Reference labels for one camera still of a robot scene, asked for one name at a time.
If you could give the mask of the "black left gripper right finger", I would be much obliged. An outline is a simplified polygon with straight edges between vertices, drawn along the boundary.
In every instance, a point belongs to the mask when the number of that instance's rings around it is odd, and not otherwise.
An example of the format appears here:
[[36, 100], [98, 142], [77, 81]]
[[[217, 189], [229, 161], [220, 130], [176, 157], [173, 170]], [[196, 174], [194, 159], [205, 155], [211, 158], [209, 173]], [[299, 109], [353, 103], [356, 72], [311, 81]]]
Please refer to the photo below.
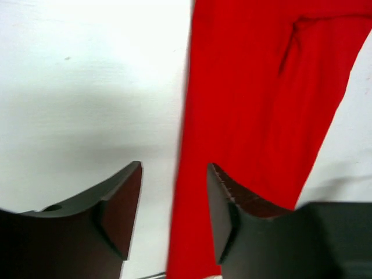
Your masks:
[[207, 170], [214, 256], [224, 278], [370, 278], [371, 204], [277, 206]]

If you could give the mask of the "red t shirt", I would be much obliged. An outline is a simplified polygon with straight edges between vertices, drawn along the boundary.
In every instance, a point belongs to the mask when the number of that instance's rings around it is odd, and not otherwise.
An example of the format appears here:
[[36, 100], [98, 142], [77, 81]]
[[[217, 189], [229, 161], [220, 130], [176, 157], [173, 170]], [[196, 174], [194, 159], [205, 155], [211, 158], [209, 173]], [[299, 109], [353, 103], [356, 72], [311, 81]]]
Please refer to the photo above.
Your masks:
[[370, 30], [370, 1], [195, 2], [167, 278], [220, 273], [209, 163], [295, 207]]

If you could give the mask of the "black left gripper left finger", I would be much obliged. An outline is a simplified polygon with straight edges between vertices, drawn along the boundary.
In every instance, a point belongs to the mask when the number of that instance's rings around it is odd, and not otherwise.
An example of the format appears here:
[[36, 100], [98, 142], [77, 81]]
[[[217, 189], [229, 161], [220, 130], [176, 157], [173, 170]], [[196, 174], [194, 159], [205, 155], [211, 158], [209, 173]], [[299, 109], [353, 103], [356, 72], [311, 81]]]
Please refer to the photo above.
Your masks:
[[119, 278], [127, 260], [142, 164], [42, 211], [1, 211], [2, 278]]

